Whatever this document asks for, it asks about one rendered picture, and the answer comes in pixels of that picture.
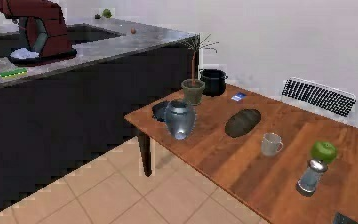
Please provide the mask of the dark sink basin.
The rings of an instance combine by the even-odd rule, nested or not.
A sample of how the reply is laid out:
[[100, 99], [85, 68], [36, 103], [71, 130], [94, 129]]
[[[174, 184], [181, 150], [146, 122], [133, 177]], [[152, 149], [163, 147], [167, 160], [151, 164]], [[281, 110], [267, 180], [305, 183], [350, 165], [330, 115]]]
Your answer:
[[[67, 33], [73, 45], [122, 36], [122, 33], [109, 31], [88, 24], [68, 25]], [[0, 58], [9, 56], [12, 50], [21, 47], [22, 42], [19, 39], [18, 32], [0, 34]]]

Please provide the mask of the green yellow sponge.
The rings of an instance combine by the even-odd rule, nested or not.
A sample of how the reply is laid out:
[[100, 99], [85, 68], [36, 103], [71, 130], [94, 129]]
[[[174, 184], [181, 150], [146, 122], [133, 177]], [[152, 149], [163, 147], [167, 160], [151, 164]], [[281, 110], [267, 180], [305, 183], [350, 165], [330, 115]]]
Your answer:
[[8, 77], [12, 77], [12, 76], [20, 75], [20, 74], [25, 74], [25, 73], [27, 73], [26, 68], [15, 68], [15, 69], [12, 69], [12, 70], [1, 72], [0, 77], [1, 78], [8, 78]]

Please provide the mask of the dark kitchen counter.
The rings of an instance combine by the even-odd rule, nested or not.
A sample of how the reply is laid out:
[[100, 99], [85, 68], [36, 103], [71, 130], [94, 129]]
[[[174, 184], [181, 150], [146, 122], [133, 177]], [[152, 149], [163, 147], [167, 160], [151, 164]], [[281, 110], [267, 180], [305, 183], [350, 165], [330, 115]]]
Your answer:
[[[76, 24], [122, 36], [75, 44], [72, 59], [0, 77], [0, 211], [133, 137], [125, 115], [191, 76], [183, 42], [193, 33], [119, 19], [68, 23]], [[7, 57], [0, 73], [15, 67]]]

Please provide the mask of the blue grey metal vase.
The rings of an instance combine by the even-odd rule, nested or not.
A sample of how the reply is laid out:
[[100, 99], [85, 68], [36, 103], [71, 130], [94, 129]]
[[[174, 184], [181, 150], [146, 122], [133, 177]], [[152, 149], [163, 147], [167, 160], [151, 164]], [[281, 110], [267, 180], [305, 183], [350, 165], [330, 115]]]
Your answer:
[[191, 134], [195, 118], [193, 107], [182, 100], [170, 101], [164, 113], [167, 130], [177, 140], [184, 140]]

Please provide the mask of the silver pepper shaker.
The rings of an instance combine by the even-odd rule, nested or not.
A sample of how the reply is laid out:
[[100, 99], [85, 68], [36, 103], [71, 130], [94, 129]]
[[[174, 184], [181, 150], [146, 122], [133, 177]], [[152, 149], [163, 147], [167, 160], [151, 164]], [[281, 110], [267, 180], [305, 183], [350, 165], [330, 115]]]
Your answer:
[[297, 191], [305, 197], [311, 197], [315, 193], [321, 177], [327, 170], [328, 166], [323, 161], [308, 160], [305, 172], [296, 183]]

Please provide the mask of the green apple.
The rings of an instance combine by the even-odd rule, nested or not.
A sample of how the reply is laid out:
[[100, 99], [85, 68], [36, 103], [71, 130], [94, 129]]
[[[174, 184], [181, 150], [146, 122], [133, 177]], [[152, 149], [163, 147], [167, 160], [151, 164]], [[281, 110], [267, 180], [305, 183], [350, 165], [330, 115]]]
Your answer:
[[310, 154], [313, 159], [330, 164], [337, 157], [337, 148], [330, 142], [316, 141], [310, 150]]

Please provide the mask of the brown wooden table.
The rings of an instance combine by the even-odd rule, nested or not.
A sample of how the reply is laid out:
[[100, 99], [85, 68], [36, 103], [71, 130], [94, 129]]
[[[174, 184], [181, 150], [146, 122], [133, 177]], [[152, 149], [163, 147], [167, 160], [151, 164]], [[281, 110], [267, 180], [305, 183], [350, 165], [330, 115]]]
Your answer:
[[[195, 127], [184, 140], [174, 139], [154, 120], [151, 106], [125, 118], [271, 224], [332, 224], [337, 212], [358, 222], [358, 128], [253, 92], [236, 102], [231, 97], [238, 91], [228, 86], [219, 97], [202, 98]], [[248, 134], [232, 138], [225, 125], [242, 109], [257, 109], [261, 121]], [[283, 149], [275, 156], [261, 152], [265, 133], [282, 138]], [[304, 197], [296, 183], [318, 140], [332, 143], [338, 156], [314, 195]]]

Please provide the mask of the black cooking pot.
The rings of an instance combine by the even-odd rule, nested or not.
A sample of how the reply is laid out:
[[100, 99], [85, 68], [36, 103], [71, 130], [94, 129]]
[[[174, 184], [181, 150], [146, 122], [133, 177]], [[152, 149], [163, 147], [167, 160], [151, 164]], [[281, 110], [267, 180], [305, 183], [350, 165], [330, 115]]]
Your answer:
[[219, 69], [203, 69], [200, 80], [205, 83], [203, 94], [205, 96], [220, 96], [225, 92], [227, 74]]

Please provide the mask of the white mug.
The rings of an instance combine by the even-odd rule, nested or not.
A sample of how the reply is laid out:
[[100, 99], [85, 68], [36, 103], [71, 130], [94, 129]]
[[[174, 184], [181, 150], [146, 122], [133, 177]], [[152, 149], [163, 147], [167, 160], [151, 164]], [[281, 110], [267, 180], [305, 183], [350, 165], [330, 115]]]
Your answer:
[[282, 138], [275, 133], [265, 133], [262, 138], [261, 152], [265, 156], [275, 156], [283, 149]]

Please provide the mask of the potted twig house plant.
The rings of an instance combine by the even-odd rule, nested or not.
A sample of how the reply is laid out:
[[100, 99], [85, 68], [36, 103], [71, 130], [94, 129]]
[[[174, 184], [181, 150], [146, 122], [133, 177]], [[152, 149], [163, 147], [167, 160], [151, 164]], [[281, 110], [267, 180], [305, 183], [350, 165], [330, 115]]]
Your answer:
[[199, 62], [197, 55], [202, 49], [217, 51], [214, 45], [218, 44], [218, 41], [211, 42], [209, 41], [210, 37], [211, 35], [208, 34], [204, 39], [202, 39], [200, 34], [196, 34], [193, 39], [183, 42], [187, 49], [192, 51], [191, 78], [186, 79], [181, 83], [184, 100], [191, 105], [199, 105], [201, 103], [202, 94], [205, 89], [205, 83], [197, 77], [197, 63]]

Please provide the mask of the black flat object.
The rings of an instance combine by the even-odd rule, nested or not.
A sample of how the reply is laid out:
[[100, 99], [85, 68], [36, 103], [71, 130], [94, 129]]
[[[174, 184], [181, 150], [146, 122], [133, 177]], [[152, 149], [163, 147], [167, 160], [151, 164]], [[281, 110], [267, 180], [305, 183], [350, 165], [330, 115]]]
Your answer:
[[358, 222], [354, 221], [353, 219], [337, 212], [334, 216], [332, 224], [358, 224]]

